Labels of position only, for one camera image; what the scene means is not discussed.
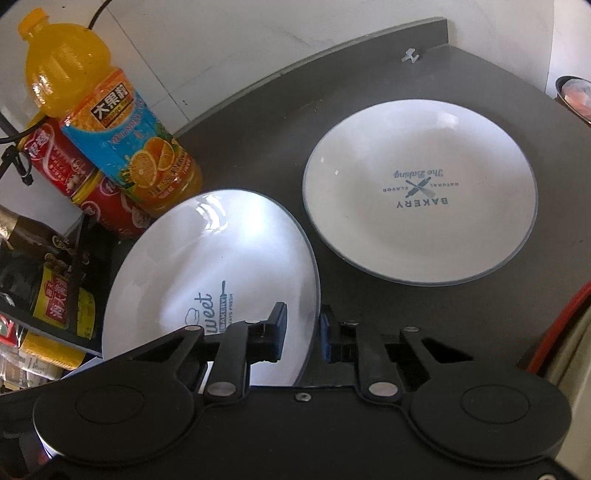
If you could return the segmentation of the red and black bowl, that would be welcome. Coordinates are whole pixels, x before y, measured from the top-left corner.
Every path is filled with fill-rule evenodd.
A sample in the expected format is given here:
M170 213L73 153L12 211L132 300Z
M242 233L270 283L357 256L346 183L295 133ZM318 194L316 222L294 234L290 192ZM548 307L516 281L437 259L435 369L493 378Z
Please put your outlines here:
M546 374L551 359L558 353L570 331L590 307L590 283L587 282L571 298L559 316L543 335L526 371L538 376Z

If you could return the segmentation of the red can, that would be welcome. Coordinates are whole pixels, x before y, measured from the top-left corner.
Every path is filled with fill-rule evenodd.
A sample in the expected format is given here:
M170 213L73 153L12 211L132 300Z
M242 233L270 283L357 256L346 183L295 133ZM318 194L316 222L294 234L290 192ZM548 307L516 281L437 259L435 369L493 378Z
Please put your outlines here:
M18 144L32 166L67 198L74 196L97 168L63 134L59 123L46 118Z
M153 219L102 172L93 174L73 195L73 203L121 239L137 238Z

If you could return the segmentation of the cream bowl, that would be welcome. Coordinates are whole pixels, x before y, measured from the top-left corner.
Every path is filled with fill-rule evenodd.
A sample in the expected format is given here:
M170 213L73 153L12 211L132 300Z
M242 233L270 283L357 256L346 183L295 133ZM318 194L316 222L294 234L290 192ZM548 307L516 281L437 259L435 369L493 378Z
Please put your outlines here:
M558 353L554 356L545 376L550 383L559 384L589 324L590 309L587 309L576 320L566 339L560 345Z

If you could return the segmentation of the small bowl with packets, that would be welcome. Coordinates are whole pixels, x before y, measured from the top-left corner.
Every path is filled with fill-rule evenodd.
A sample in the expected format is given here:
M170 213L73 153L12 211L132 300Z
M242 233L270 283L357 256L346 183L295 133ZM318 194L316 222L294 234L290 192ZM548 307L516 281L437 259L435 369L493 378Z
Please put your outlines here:
M585 124L591 124L591 81L577 76L561 76L555 81L555 100Z

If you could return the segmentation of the black metal shelf rack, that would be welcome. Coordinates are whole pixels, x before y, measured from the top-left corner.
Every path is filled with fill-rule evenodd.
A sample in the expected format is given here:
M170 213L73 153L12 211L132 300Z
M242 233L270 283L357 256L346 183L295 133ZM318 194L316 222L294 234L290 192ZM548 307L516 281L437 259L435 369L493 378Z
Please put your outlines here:
M22 249L1 248L1 315L37 335L100 356L117 237L84 215L68 242L72 260L62 274Z

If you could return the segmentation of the white Sweet bakery plate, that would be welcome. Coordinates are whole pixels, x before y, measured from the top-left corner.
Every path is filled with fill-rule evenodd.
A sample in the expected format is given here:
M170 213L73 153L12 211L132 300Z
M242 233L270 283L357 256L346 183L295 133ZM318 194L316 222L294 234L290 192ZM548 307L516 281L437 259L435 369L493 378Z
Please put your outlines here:
M294 216L266 196L197 195L155 221L124 259L106 305L102 356L190 325L219 334L266 319L277 302L287 305L283 353L252 366L254 385L294 385L307 365L321 310L315 254Z

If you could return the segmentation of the upper red can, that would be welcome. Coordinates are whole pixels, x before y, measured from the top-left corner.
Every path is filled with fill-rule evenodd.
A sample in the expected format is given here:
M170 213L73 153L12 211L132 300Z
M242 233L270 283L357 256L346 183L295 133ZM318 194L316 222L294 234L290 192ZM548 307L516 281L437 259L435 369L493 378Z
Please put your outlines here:
M46 118L18 144L32 166L67 198L74 196L97 168L63 134L59 123Z

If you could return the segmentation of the dark brown sauce bottle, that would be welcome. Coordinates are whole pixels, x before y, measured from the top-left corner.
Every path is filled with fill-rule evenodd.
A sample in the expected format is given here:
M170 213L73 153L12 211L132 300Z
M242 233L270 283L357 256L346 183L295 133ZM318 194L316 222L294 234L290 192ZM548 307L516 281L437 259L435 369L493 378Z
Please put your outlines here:
M73 328L90 339L95 329L95 301L79 288L77 306L68 307L75 289L76 250L51 227L1 208L1 297L33 317L61 330Z

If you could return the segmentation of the lower red can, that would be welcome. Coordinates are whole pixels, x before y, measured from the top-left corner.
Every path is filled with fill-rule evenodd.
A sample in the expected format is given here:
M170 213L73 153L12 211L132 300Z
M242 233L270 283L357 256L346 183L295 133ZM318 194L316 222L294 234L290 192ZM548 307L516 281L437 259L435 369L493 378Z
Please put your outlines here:
M93 174L73 195L73 203L121 239L137 238L153 219L102 172Z

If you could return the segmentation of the small white Bakery plate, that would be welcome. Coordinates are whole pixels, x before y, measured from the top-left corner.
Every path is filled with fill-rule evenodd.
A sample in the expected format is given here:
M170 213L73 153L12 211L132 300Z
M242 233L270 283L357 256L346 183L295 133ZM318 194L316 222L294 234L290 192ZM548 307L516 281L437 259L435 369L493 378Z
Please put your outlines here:
M538 213L533 169L497 123L435 100L349 116L308 157L304 208L335 254L374 276L451 286L511 261Z

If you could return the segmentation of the orange juice bottle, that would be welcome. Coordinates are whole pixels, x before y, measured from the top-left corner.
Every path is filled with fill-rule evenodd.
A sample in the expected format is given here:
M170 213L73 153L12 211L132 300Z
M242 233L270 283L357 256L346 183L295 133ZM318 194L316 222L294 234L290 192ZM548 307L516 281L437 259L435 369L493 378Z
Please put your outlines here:
M157 218L197 195L197 162L150 110L92 30L52 23L41 8L18 26L25 82L40 111L106 177Z

